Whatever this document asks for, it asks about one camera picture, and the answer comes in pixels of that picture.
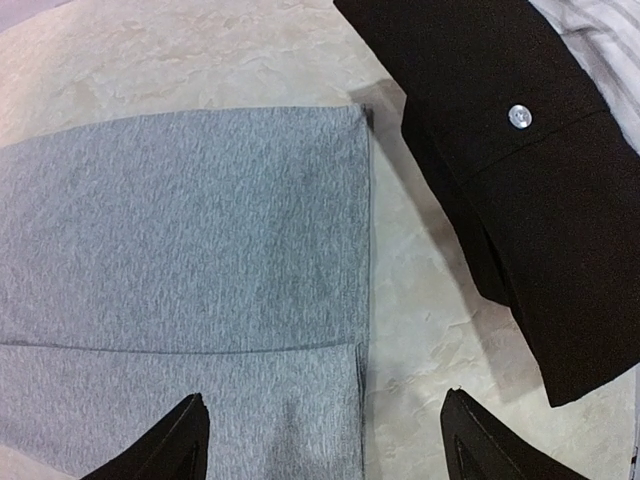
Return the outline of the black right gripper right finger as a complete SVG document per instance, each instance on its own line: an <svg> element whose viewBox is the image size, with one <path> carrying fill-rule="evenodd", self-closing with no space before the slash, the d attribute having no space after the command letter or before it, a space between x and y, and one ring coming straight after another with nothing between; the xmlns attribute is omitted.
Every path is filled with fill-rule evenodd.
<svg viewBox="0 0 640 480"><path fill-rule="evenodd" d="M450 389L440 425L451 479L582 480L534 448L462 389Z"/></svg>

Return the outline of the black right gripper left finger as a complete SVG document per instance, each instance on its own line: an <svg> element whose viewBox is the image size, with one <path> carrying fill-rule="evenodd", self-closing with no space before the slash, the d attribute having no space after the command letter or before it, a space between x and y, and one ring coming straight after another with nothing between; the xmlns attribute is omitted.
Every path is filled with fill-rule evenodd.
<svg viewBox="0 0 640 480"><path fill-rule="evenodd" d="M185 397L120 455L83 480L204 480L210 417L199 393Z"/></svg>

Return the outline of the grey tank top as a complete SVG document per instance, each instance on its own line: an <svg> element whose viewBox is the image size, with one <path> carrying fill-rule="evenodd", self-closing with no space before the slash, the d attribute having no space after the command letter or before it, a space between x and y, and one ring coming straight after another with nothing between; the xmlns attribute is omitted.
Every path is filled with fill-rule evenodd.
<svg viewBox="0 0 640 480"><path fill-rule="evenodd" d="M74 476L185 397L205 479L360 479L359 105L193 110L1 151L1 442Z"/></svg>

